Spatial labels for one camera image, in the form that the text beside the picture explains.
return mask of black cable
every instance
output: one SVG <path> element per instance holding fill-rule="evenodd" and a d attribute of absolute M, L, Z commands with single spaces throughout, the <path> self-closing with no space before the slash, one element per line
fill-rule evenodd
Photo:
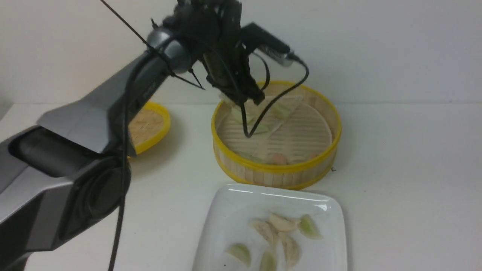
<path fill-rule="evenodd" d="M 306 79 L 308 78 L 308 75 L 309 75 L 309 68 L 308 66 L 306 65 L 305 62 L 303 62 L 303 60 L 301 60 L 298 56 L 294 55 L 294 54 L 291 54 L 289 55 L 289 57 L 295 61 L 295 62 L 298 62 L 299 64 L 301 64 L 304 68 L 305 68 L 305 76 L 303 77 L 303 79 L 301 79 L 298 83 L 292 85 L 291 87 L 289 87 L 287 90 L 281 92 L 278 96 L 276 96 L 274 99 L 272 99 L 268 105 L 265 107 L 265 109 L 261 112 L 261 114 L 259 115 L 258 119 L 256 120 L 256 122 L 254 123 L 253 127 L 251 128 L 251 131 L 248 132 L 248 125 L 246 124 L 246 109 L 244 108 L 244 104 L 241 104 L 241 116 L 242 116 L 242 127 L 243 127 L 243 132 L 244 132 L 244 135 L 247 137 L 247 138 L 250 138 L 253 136 L 254 132 L 256 131 L 256 128 L 258 127 L 259 123 L 261 122 L 261 120 L 263 119 L 263 117 L 266 115 L 266 113 L 268 112 L 268 110 L 273 106 L 274 103 L 276 103 L 276 101 L 278 101 L 281 97 L 283 97 L 284 95 L 286 95 L 287 93 L 289 93 L 290 91 L 292 91 L 293 89 L 299 87 L 300 85 L 302 85 Z"/>
<path fill-rule="evenodd" d="M 129 93 L 131 91 L 132 86 L 134 85 L 135 79 L 142 71 L 144 66 L 149 63 L 152 59 L 156 57 L 155 54 L 147 54 L 145 57 L 141 58 L 139 62 L 133 68 L 129 78 L 127 79 L 126 86 L 125 86 L 125 93 L 124 93 L 124 101 L 123 101 L 123 121 L 122 121 L 122 174 L 121 174 L 121 181 L 120 181 L 120 199 L 119 199 L 119 214 L 117 217 L 117 225 L 116 225 L 116 232 L 114 235 L 114 244 L 112 245 L 112 254 L 110 256 L 109 262 L 109 271 L 114 270 L 114 265 L 116 262 L 117 257 L 117 249 L 119 248 L 119 241 L 121 240 L 121 229 L 122 229 L 122 222 L 124 219 L 124 210 L 125 210 L 125 195 L 127 191 L 125 190 L 125 186 L 127 183 L 127 148 L 129 144 Z"/>
<path fill-rule="evenodd" d="M 268 63 L 266 63 L 266 60 L 262 56 L 258 55 L 257 53 L 253 53 L 253 54 L 257 56 L 259 59 L 261 59 L 261 61 L 263 61 L 263 65 L 265 66 L 266 79 L 265 79 L 265 84 L 261 87 L 261 91 L 263 91 L 269 86 L 269 81 L 271 80 Z"/>

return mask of dumpling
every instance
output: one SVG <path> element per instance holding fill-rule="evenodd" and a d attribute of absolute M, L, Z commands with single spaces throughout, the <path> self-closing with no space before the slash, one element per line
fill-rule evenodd
<path fill-rule="evenodd" d="M 276 247 L 278 241 L 278 231 L 276 228 L 266 221 L 253 220 L 249 225 L 261 235 L 269 245 Z"/>
<path fill-rule="evenodd" d="M 251 255 L 249 249 L 243 244 L 234 244 L 230 246 L 226 253 L 243 262 L 247 267 L 251 266 Z"/>
<path fill-rule="evenodd" d="M 285 218 L 277 214 L 271 214 L 269 216 L 269 222 L 278 231 L 292 231 L 296 229 L 296 225 L 300 222 L 299 219 L 295 218 Z"/>
<path fill-rule="evenodd" d="M 261 258 L 261 264 L 259 265 L 259 271 L 276 271 L 277 260 L 276 254 L 271 247 L 267 248 Z"/>
<path fill-rule="evenodd" d="M 285 232 L 280 232 L 278 233 L 278 235 L 281 239 L 281 243 L 283 244 L 286 269 L 290 270 L 300 261 L 300 246 L 293 238 L 288 236 Z"/>
<path fill-rule="evenodd" d="M 323 236 L 320 234 L 315 222 L 309 215 L 304 215 L 301 217 L 301 222 L 298 224 L 298 229 L 303 235 L 310 239 L 323 239 Z"/>

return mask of white wall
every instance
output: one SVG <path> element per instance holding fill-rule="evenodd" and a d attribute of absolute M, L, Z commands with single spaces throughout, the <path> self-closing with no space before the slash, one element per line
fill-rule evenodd
<path fill-rule="evenodd" d="M 160 21 L 175 4 L 109 2 L 144 36 L 149 18 Z M 482 101 L 480 0 L 242 3 L 242 22 L 256 21 L 292 45 L 311 68 L 307 84 L 334 101 Z M 13 102 L 78 99 L 142 50 L 98 0 L 0 1 L 0 82 Z M 271 64 L 276 79 L 302 76 Z M 260 62 L 253 66 L 262 78 Z M 195 70 L 205 77 L 202 67 Z M 217 93 L 168 80 L 156 100 L 209 103 Z"/>

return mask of white dumpling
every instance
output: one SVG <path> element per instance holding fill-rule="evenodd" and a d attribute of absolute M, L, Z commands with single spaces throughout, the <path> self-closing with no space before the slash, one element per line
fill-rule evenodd
<path fill-rule="evenodd" d="M 278 231 L 276 228 L 266 221 L 253 220 L 249 225 L 255 229 L 259 235 L 261 235 L 269 245 L 276 247 L 276 242 L 278 241 Z"/>
<path fill-rule="evenodd" d="M 276 254 L 271 247 L 266 249 L 261 258 L 261 264 L 259 265 L 259 271 L 276 271 L 277 269 Z"/>
<path fill-rule="evenodd" d="M 249 249 L 243 244 L 234 244 L 230 246 L 226 253 L 243 262 L 247 267 L 251 266 L 251 255 Z"/>
<path fill-rule="evenodd" d="M 299 219 L 295 218 L 285 218 L 277 214 L 271 214 L 269 216 L 269 222 L 278 231 L 292 231 L 296 229 L 296 225 L 300 222 Z"/>
<path fill-rule="evenodd" d="M 301 248 L 298 243 L 285 232 L 280 232 L 278 235 L 283 244 L 286 269 L 291 270 L 300 261 Z"/>

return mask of dumpling wrapper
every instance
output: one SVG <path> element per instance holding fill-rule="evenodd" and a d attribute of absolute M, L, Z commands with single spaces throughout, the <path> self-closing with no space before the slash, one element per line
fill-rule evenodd
<path fill-rule="evenodd" d="M 259 265 L 259 271 L 276 271 L 277 269 L 276 253 L 271 247 L 267 248 L 261 258 L 261 264 Z"/>
<path fill-rule="evenodd" d="M 234 120 L 242 124 L 242 113 L 237 108 L 231 109 L 231 115 L 233 116 Z M 254 119 L 254 116 L 246 114 L 246 123 L 250 123 Z"/>
<path fill-rule="evenodd" d="M 301 248 L 298 243 L 285 232 L 278 233 L 278 236 L 283 245 L 286 269 L 291 270 L 300 261 Z"/>
<path fill-rule="evenodd" d="M 286 120 L 291 115 L 291 110 L 283 104 L 274 103 L 273 104 L 274 115 L 278 119 Z"/>
<path fill-rule="evenodd" d="M 269 127 L 266 124 L 259 124 L 258 127 L 256 127 L 256 130 L 254 131 L 253 135 L 256 134 L 263 134 L 269 132 Z"/>
<path fill-rule="evenodd" d="M 300 230 L 301 234 L 310 239 L 323 239 L 323 235 L 320 234 L 315 222 L 309 215 L 304 215 L 301 217 L 301 222 L 298 224 L 298 229 Z"/>
<path fill-rule="evenodd" d="M 270 246 L 276 247 L 276 242 L 278 242 L 278 231 L 273 225 L 271 225 L 271 223 L 262 220 L 253 220 L 249 223 L 249 226 L 255 229 Z"/>
<path fill-rule="evenodd" d="M 247 267 L 251 266 L 251 254 L 249 253 L 249 249 L 245 245 L 234 244 L 226 250 L 226 253 L 240 260 Z"/>
<path fill-rule="evenodd" d="M 292 231 L 296 229 L 296 225 L 300 222 L 300 220 L 296 218 L 282 217 L 277 214 L 271 214 L 269 216 L 269 222 L 278 231 Z"/>

